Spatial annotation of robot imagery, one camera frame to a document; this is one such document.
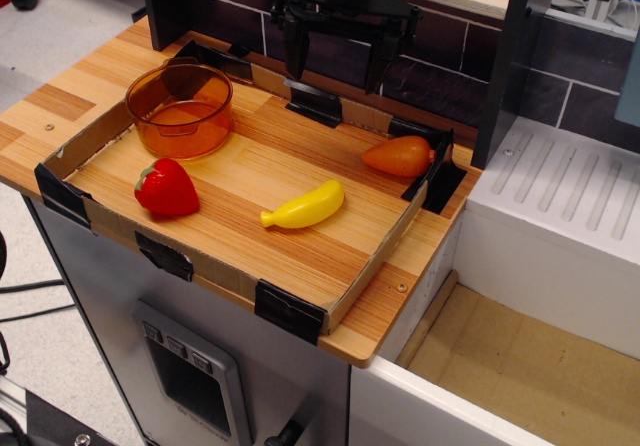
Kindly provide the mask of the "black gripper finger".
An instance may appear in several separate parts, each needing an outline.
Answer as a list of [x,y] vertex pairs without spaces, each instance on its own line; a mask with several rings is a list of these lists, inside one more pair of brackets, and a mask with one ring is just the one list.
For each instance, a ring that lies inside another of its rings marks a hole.
[[383,21],[372,33],[364,90],[376,92],[403,47],[403,23],[401,19]]
[[288,74],[299,80],[306,68],[310,36],[306,19],[296,8],[289,8],[283,20],[285,63]]

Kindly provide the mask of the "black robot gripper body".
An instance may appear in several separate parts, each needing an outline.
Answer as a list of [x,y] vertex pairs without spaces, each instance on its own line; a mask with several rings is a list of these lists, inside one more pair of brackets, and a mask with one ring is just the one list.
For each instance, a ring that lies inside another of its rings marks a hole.
[[271,21],[284,29],[341,37],[362,43],[397,40],[410,46],[421,10],[402,0],[274,0]]

